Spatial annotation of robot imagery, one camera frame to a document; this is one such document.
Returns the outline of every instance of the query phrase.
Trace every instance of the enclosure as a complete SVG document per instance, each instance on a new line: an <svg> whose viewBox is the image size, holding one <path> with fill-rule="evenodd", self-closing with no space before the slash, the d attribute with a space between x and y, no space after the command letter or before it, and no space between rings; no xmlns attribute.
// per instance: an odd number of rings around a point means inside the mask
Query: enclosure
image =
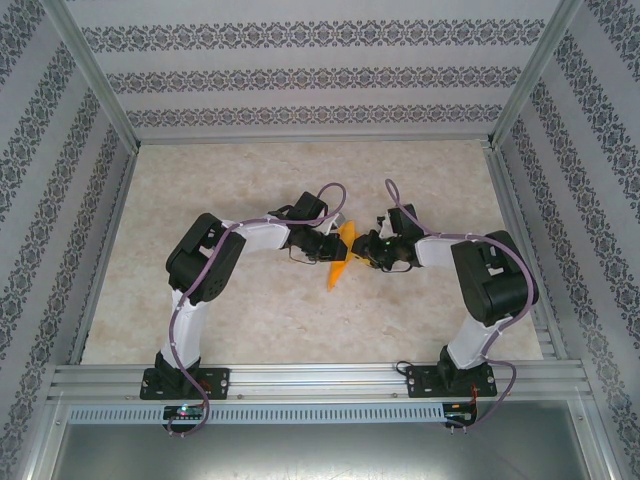
<svg viewBox="0 0 640 480"><path fill-rule="evenodd" d="M640 478L638 0L0 8L2 478ZM448 432L469 398L396 369L461 328L455 270L352 260L328 291L274 250L207 316L211 426L168 438L181 402L140 389L194 220L338 181L365 234L386 178L437 231L506 229L538 286L491 351L517 368L495 416Z"/></svg>

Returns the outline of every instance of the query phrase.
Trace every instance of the ventilation slot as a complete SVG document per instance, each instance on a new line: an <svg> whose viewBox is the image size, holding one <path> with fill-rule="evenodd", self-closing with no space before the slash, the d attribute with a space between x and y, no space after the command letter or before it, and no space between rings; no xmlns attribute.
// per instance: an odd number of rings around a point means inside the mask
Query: ventilation slot
<svg viewBox="0 0 640 480"><path fill-rule="evenodd" d="M157 425L162 405L73 407L70 424ZM209 424L320 424L320 423L412 423L442 422L441 403L349 404L349 405L216 405L211 406ZM176 420L198 423L195 420Z"/></svg>

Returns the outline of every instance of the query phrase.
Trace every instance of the robotic arm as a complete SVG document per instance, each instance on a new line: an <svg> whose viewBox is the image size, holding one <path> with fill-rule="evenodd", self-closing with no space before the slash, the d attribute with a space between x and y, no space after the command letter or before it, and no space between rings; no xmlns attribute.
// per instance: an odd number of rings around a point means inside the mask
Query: robotic arm
<svg viewBox="0 0 640 480"><path fill-rule="evenodd" d="M287 205L263 218L265 220L315 220L327 212L327 204L309 192L304 192L295 205ZM345 260L347 247L337 233L331 230L343 222L341 214L336 214L315 225L284 225L282 223L248 223L236 227L228 234L226 241L213 261L211 268L198 287L182 305L174 327L174 347L181 363L195 378L199 375L200 336L208 316L209 304L227 285L241 254L259 250L280 250L297 247L312 262ZM209 260L207 250L211 250L223 233L234 222L219 220L210 213L198 217L178 246L169 256L166 269L169 285L172 287L173 309L183 294L190 289ZM189 382L178 368L167 339L156 355L155 368L150 369L149 380L143 382L143 394L154 389L167 396L188 398L192 392Z"/></svg>
<svg viewBox="0 0 640 480"><path fill-rule="evenodd" d="M412 205L404 207L416 218ZM406 272L425 266L455 268L468 314L455 338L440 354L438 381L445 392L468 392L469 382L465 378L476 376L486 366L483 352L488 342L525 306L528 292L524 272L511 257L486 242L425 235L397 207L379 217L378 224L379 231L371 230L358 237L352 249L373 268L385 272ZM507 232L497 231L486 237L520 256ZM533 303L537 300L534 283Z"/></svg>

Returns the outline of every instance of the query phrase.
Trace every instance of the black plastic bracket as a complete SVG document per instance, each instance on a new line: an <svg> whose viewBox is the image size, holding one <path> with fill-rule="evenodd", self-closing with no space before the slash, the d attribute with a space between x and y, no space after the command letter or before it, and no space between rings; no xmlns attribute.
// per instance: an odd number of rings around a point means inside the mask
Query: black plastic bracket
<svg viewBox="0 0 640 480"><path fill-rule="evenodd" d="M166 269L169 272L169 285L174 290L186 292L193 285L209 260L209 257L200 249L211 249L217 245L225 230L222 222L210 213L203 213L196 219L167 259ZM204 280L189 296L192 305L197 305L199 302L210 302L222 293L242 253L245 242L242 235L235 232L229 234Z"/></svg>
<svg viewBox="0 0 640 480"><path fill-rule="evenodd" d="M207 393L209 400L226 400L231 370L201 368L200 361L187 369ZM142 400L200 400L202 396L182 372L170 366L158 352L153 368L147 368L140 387Z"/></svg>
<svg viewBox="0 0 640 480"><path fill-rule="evenodd" d="M446 346L437 365L408 364L404 375L409 398L471 397L474 391L477 397L498 394L493 369L486 362L468 370L459 369Z"/></svg>
<svg viewBox="0 0 640 480"><path fill-rule="evenodd" d="M511 236L504 230L486 235L509 247L522 259ZM465 241L451 246L464 304L477 321L487 327L507 315L515 315L527 301L527 281L511 257L486 242ZM533 303L538 301L534 281Z"/></svg>
<svg viewBox="0 0 640 480"><path fill-rule="evenodd" d="M404 208L417 218L413 205L408 203L404 205ZM413 267L420 267L415 243L424 237L424 232L400 208L391 208L387 210L387 213L391 230L395 235L380 238L380 232L370 230L369 233L355 239L351 251L357 257L369 260L371 267L384 272L391 272L397 261L408 263L409 269L407 271ZM377 220L378 225L382 227L385 217L378 217Z"/></svg>
<svg viewBox="0 0 640 480"><path fill-rule="evenodd" d="M407 367L405 373L409 398L471 397L474 386L478 389L478 397L495 397L498 394L493 369L486 363L464 372L463 378L447 388L437 365Z"/></svg>
<svg viewBox="0 0 640 480"><path fill-rule="evenodd" d="M276 211L269 212L276 218L286 220L314 220L328 206L315 195L304 192L295 205L286 205ZM344 261L348 249L337 233L323 233L314 230L311 225L288 225L289 237L283 248L295 246L300 248L311 262Z"/></svg>

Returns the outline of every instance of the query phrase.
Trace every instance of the patterned wallpaper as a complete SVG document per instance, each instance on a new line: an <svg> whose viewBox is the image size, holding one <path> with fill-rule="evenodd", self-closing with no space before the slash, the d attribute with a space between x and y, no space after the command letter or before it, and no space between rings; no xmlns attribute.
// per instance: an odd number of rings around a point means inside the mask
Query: patterned wallpaper
<svg viewBox="0 0 640 480"><path fill-rule="evenodd" d="M67 363L130 156L42 6L0 7L0 479Z"/></svg>
<svg viewBox="0 0 640 480"><path fill-rule="evenodd" d="M70 1L144 140L488 134L557 0Z"/></svg>
<svg viewBox="0 0 640 480"><path fill-rule="evenodd" d="M640 478L639 33L633 2L586 1L502 145L624 478Z"/></svg>

